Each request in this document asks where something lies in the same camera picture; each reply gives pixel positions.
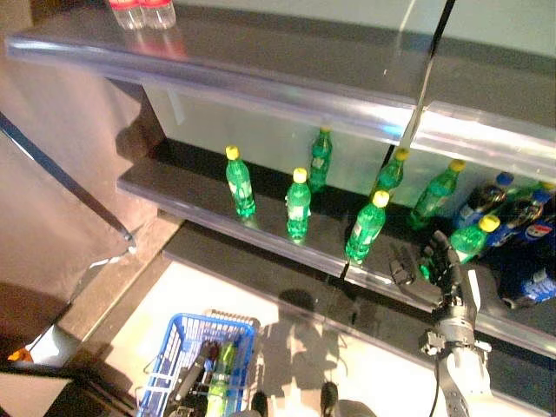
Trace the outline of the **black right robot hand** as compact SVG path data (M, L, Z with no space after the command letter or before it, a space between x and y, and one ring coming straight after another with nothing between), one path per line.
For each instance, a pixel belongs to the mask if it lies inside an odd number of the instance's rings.
M446 235L435 231L418 257L407 245L391 250L391 278L404 295L431 308L437 320L460 317L475 323L480 298Z

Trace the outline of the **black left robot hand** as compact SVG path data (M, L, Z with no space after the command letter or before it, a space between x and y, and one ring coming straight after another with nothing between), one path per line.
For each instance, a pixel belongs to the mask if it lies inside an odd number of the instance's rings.
M199 394L199 386L205 374L205 362L212 351L209 341L203 342L198 355L189 368L185 368L169 399L169 416L204 416L208 408L205 395Z

